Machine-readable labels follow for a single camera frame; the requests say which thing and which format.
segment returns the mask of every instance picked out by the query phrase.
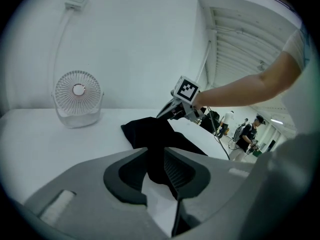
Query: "white fan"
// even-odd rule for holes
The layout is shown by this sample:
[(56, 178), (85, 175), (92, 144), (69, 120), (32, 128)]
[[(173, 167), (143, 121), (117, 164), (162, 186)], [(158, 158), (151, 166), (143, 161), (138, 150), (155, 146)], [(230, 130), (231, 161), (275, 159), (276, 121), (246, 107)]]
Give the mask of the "white fan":
[(54, 88), (56, 113), (67, 127), (91, 125), (99, 119), (103, 95), (93, 75), (81, 70), (68, 72)]

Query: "fan grille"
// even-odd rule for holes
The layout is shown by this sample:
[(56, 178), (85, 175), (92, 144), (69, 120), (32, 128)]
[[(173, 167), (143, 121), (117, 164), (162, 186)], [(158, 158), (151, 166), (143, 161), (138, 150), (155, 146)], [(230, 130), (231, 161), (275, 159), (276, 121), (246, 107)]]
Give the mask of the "fan grille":
[(56, 83), (54, 99), (65, 113), (83, 115), (97, 106), (101, 99), (101, 88), (93, 75), (74, 70), (63, 75)]

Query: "white sleeve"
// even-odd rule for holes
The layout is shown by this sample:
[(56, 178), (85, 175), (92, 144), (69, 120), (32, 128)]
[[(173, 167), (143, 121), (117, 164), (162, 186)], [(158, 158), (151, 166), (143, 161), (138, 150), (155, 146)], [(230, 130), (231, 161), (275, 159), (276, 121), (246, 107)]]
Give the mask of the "white sleeve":
[(304, 42), (305, 38), (302, 32), (297, 29), (292, 35), (290, 35), (282, 49), (295, 59), (300, 70), (304, 68)]

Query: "black t-shirt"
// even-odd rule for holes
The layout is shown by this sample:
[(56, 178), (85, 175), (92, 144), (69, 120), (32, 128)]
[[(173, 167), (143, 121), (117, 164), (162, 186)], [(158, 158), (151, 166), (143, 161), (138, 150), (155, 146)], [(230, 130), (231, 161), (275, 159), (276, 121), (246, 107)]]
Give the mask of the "black t-shirt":
[(254, 126), (249, 123), (246, 125), (246, 127), (244, 127), (242, 134), (240, 135), (240, 139), (237, 141), (237, 145), (243, 149), (244, 152), (247, 151), (248, 147), (249, 147), (249, 143), (246, 142), (242, 136), (247, 136), (249, 138), (250, 141), (252, 141), (255, 138), (255, 135), (257, 133), (257, 129), (254, 128)]

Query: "ceiling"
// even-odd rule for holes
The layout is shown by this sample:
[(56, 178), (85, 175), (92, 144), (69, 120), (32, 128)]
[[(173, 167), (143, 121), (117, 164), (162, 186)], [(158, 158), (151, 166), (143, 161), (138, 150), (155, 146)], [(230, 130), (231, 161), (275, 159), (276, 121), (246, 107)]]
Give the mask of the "ceiling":
[[(203, 8), (211, 47), (206, 68), (212, 87), (229, 84), (247, 75), (268, 68), (276, 59), (296, 27), (274, 11), (251, 6), (231, 8), (223, 4)], [(281, 95), (252, 107), (287, 138), (295, 136), (296, 128), (281, 101)]]

